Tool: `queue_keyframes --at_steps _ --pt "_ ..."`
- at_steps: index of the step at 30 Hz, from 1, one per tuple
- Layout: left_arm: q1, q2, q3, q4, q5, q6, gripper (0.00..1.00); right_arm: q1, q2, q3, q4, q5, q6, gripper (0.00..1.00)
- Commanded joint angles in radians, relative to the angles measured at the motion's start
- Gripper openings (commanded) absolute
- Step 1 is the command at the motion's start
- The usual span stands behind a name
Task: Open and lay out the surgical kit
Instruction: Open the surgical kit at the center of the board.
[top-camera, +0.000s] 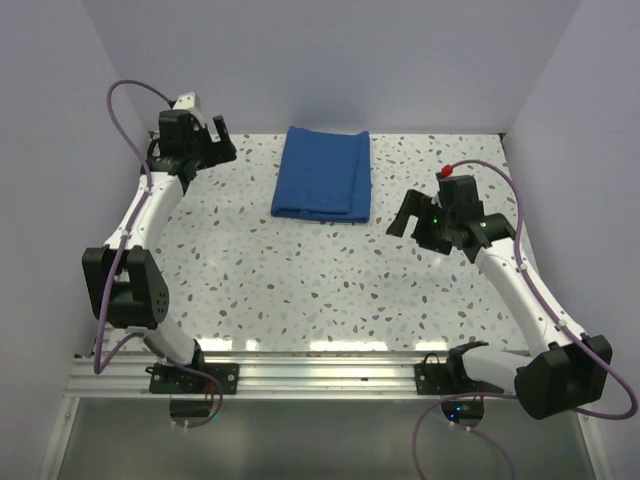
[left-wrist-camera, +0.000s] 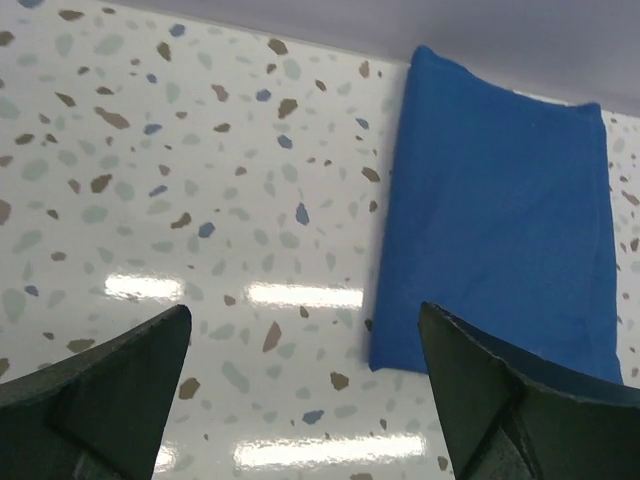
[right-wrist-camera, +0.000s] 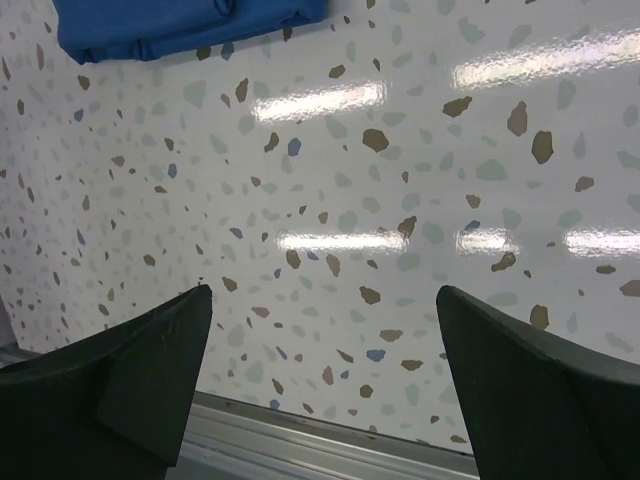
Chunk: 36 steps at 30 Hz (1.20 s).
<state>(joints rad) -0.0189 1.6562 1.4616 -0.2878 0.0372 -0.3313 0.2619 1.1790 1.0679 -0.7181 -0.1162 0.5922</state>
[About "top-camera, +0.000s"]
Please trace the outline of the blue surgical cloth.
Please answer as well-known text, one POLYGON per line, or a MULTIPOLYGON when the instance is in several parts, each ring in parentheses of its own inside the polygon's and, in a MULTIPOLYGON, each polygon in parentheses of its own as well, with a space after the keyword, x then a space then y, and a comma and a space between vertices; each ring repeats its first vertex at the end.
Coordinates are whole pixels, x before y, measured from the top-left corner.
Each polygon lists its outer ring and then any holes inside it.
POLYGON ((274 217, 366 223, 371 211, 370 133, 290 127, 271 205, 274 217))

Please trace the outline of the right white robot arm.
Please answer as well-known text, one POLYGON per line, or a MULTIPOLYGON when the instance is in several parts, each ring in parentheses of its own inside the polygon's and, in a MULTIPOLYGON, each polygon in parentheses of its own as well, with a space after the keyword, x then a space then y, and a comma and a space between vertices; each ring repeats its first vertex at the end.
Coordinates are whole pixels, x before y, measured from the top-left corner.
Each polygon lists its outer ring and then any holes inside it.
POLYGON ((608 340, 587 334, 528 261, 514 254, 514 227, 504 215, 485 212, 473 177, 439 177, 438 185, 434 197, 407 191, 388 234, 402 236, 410 217, 416 217, 411 237, 419 247, 443 255, 462 251, 506 304, 529 354, 468 342, 449 350, 439 374, 426 364, 417 366, 416 373, 442 381, 441 393, 469 392, 480 385, 514 393, 534 419, 599 400, 613 354, 608 340))

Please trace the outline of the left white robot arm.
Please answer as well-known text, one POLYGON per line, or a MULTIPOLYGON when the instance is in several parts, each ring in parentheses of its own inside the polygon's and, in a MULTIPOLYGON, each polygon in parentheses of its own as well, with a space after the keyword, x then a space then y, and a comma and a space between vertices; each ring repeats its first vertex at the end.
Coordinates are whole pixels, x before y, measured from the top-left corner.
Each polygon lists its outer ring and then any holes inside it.
POLYGON ((237 150, 223 117, 206 125, 193 109, 178 107, 160 113, 153 143, 125 217, 102 246, 85 250, 82 268, 99 325, 140 336, 176 363, 173 381, 193 393, 207 383, 208 369, 199 344, 170 317, 169 288, 153 250, 197 173, 235 160, 237 150))

